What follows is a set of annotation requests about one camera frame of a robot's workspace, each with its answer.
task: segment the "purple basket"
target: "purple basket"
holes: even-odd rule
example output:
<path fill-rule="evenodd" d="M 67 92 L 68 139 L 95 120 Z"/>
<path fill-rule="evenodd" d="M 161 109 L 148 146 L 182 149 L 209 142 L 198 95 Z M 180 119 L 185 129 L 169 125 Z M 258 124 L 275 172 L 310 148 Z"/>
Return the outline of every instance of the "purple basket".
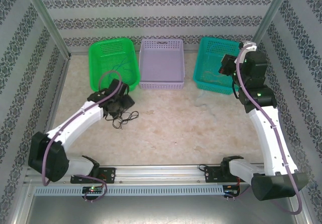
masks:
<path fill-rule="evenodd" d="M 142 89 L 182 89 L 185 78 L 181 39 L 142 39 L 139 68 Z"/>

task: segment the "teal basket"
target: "teal basket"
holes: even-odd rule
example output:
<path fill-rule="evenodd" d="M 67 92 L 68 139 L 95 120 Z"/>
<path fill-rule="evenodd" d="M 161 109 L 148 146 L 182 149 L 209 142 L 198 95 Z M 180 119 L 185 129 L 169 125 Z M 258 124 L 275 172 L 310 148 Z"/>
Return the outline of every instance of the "teal basket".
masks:
<path fill-rule="evenodd" d="M 227 95 L 232 93 L 231 77 L 218 72 L 225 54 L 238 56 L 239 42 L 210 37 L 201 39 L 193 75 L 198 88 Z"/>

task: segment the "purple cable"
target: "purple cable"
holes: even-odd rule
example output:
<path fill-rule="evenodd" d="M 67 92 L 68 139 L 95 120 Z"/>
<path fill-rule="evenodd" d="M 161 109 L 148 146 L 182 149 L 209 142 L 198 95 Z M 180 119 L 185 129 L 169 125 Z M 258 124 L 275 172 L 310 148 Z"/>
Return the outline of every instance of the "purple cable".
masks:
<path fill-rule="evenodd" d="M 284 149 L 283 149 L 283 145 L 282 145 L 282 142 L 281 142 L 281 138 L 280 138 L 280 135 L 277 131 L 277 128 L 276 128 L 276 125 L 274 124 L 274 122 L 272 121 L 272 119 L 267 115 L 267 113 L 264 111 L 264 109 L 251 97 L 251 95 L 248 93 L 248 91 L 246 90 L 246 87 L 244 86 L 244 83 L 243 83 L 243 80 L 242 80 L 242 77 L 240 75 L 240 68 L 239 68 L 239 65 L 240 65 L 240 56 L 241 54 L 248 48 L 248 47 L 251 47 L 252 44 L 248 44 L 246 46 L 244 46 L 244 48 L 242 48 L 240 50 L 240 53 L 237 57 L 237 60 L 236 60 L 236 70 L 237 70 L 237 77 L 238 77 L 238 80 L 239 80 L 239 84 L 240 84 L 240 87 L 242 88 L 243 92 L 245 93 L 245 95 L 247 96 L 247 98 L 254 104 L 254 106 L 261 111 L 261 113 L 265 116 L 265 118 L 268 120 L 268 122 L 271 124 L 273 130 L 274 130 L 274 133 L 276 135 L 276 139 L 277 139 L 277 143 L 278 143 L 278 147 L 280 149 L 280 152 L 281 152 L 281 155 L 282 155 L 282 160 L 283 160 L 283 163 L 284 163 L 284 166 L 285 166 L 285 169 L 286 169 L 286 172 L 291 180 L 291 183 L 292 183 L 292 186 L 294 188 L 294 191 L 295 191 L 295 194 L 296 194 L 296 197 L 297 197 L 297 201 L 298 201 L 298 210 L 297 211 L 289 211 L 289 210 L 286 210 L 282 207 L 280 207 L 284 212 L 287 212 L 287 213 L 290 213 L 292 215 L 298 215 L 301 213 L 302 211 L 302 200 L 301 200 L 301 196 L 300 196 L 300 193 L 297 189 L 297 186 L 296 186 L 296 183 L 294 181 L 294 178 L 292 176 L 292 173 L 290 171 L 290 168 L 288 167 L 288 163 L 287 163 L 287 160 L 286 160 L 286 155 L 285 155 L 285 152 L 284 152 Z"/>
<path fill-rule="evenodd" d="M 51 145 L 54 143 L 55 139 L 61 135 L 61 133 L 64 131 L 64 129 L 70 125 L 76 118 L 78 118 L 79 116 L 81 116 L 83 113 L 85 113 L 86 111 L 90 110 L 91 108 L 101 104 L 102 102 L 105 102 L 106 100 L 110 99 L 112 96 L 114 96 L 118 90 L 121 88 L 121 84 L 122 84 L 122 77 L 121 75 L 115 71 L 115 70 L 110 70 L 108 71 L 108 73 L 112 73 L 112 72 L 115 72 L 118 76 L 119 76 L 119 84 L 117 85 L 116 89 L 111 93 L 109 94 L 107 97 L 103 98 L 102 100 L 90 105 L 89 107 L 85 108 L 84 111 L 80 111 L 79 113 L 77 113 L 75 116 L 73 116 L 71 119 L 69 119 L 61 128 L 60 130 L 54 135 L 54 137 L 49 141 L 49 144 L 46 148 L 46 151 L 45 151 L 45 154 L 44 154 L 44 158 L 42 160 L 42 168 L 41 168 L 41 178 L 42 178 L 42 183 L 44 186 L 47 186 L 50 182 L 50 180 L 48 180 L 46 182 L 46 162 L 47 162 L 47 157 L 48 157 L 48 152 L 49 152 L 49 149 L 51 147 Z"/>
<path fill-rule="evenodd" d="M 86 175 L 75 175 L 75 176 L 90 179 L 90 180 L 97 180 L 97 181 L 100 181 L 105 186 L 104 193 L 102 195 L 100 195 L 99 197 L 97 197 L 96 199 L 94 199 L 94 200 L 86 199 L 87 194 L 90 193 L 90 192 L 86 192 L 85 195 L 84 195 L 84 199 L 85 199 L 86 202 L 90 201 L 91 203 L 93 203 L 95 201 L 98 201 L 98 200 L 102 199 L 105 196 L 105 194 L 107 193 L 107 184 L 106 184 L 106 182 L 104 180 L 94 178 L 94 177 L 91 177 L 91 176 L 86 176 Z"/>

